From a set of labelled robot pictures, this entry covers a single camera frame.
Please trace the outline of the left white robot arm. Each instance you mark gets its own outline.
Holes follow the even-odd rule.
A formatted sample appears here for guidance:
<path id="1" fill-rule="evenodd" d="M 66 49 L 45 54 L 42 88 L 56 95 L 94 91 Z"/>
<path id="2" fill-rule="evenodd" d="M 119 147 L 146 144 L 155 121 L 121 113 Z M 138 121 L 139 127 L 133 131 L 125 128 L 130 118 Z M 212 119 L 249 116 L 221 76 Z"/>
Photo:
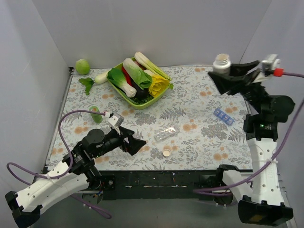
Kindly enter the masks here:
<path id="1" fill-rule="evenodd" d="M 124 127 L 108 134 L 100 129 L 90 130 L 79 141 L 71 155 L 66 155 L 56 167 L 18 192 L 10 191 L 5 199 L 19 228 L 36 223 L 40 216 L 57 202 L 79 190 L 97 190 L 107 186 L 106 180 L 95 167 L 95 159 L 120 148 L 135 155 L 146 141 L 133 137 L 134 131 Z"/>

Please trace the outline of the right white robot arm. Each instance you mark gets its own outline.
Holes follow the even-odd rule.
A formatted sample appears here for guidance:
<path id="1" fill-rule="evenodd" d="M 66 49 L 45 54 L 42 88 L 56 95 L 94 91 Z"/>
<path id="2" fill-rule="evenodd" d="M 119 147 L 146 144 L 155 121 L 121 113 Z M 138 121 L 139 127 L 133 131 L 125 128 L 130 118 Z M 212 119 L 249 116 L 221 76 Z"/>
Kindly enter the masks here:
<path id="1" fill-rule="evenodd" d="M 247 224 L 276 227 L 293 218 L 293 209 L 285 205 L 279 187 L 276 147 L 277 125 L 288 120 L 295 103 L 286 95 L 268 94 L 261 84 L 283 74 L 279 65 L 277 55 L 269 55 L 245 64 L 215 60 L 209 71 L 220 94 L 241 94 L 256 110 L 255 115 L 246 115 L 243 125 L 252 160 L 252 185 L 232 165 L 220 165 L 215 176 L 215 184 L 233 194 L 239 219 Z"/>

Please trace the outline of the clear pill organizer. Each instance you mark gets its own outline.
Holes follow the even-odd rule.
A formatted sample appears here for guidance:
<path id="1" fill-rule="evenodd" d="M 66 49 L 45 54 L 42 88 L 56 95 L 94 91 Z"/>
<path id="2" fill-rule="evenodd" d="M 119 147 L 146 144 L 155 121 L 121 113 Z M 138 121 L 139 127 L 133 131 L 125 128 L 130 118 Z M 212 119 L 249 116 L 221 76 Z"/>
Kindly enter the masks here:
<path id="1" fill-rule="evenodd" d="M 158 131 L 154 138 L 157 142 L 163 141 L 171 136 L 174 136 L 180 132 L 180 129 L 177 125 L 171 126 L 165 130 Z"/>

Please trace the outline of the white cap pill bottle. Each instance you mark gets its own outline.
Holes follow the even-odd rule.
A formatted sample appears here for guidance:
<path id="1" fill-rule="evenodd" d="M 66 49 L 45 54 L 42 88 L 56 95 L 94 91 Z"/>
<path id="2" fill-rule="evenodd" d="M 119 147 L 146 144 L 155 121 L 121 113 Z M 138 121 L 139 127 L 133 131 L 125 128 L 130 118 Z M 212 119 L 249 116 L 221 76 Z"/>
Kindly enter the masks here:
<path id="1" fill-rule="evenodd" d="M 213 62 L 212 68 L 213 72 L 222 74 L 222 75 L 229 75 L 231 67 L 231 61 L 229 54 L 218 54 Z"/>

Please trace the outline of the white bottle cap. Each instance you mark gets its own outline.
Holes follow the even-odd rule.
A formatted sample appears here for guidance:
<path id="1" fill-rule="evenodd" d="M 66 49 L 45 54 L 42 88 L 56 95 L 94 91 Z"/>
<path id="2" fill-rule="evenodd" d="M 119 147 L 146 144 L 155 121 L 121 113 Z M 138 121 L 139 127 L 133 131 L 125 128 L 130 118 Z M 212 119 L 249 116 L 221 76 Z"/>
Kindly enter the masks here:
<path id="1" fill-rule="evenodd" d="M 169 157 L 169 156 L 171 156 L 171 151 L 169 149 L 164 149 L 162 151 L 162 154 L 164 157 Z"/>

